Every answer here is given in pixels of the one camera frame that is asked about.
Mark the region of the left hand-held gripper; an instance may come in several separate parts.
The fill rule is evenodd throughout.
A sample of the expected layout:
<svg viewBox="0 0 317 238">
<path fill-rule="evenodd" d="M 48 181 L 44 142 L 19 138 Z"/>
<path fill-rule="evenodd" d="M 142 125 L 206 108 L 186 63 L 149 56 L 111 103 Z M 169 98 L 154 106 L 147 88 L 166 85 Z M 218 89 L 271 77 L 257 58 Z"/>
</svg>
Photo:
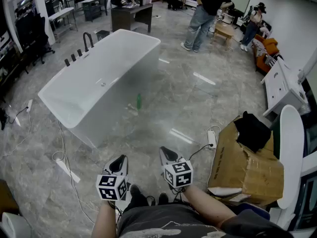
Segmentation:
<svg viewBox="0 0 317 238">
<path fill-rule="evenodd" d="M 97 176 L 96 189 L 101 200 L 125 201 L 128 191 L 128 157 L 120 155 L 108 161 Z"/>
</svg>

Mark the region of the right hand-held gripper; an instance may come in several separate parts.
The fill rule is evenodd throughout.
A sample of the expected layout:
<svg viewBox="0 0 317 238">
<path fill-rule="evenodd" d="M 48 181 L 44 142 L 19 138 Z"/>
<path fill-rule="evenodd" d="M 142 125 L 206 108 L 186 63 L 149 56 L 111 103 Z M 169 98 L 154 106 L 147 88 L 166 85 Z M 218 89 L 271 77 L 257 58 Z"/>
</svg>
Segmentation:
<svg viewBox="0 0 317 238">
<path fill-rule="evenodd" d="M 171 188 L 183 188 L 193 183 L 193 167 L 180 153 L 159 148 L 163 177 Z"/>
</svg>

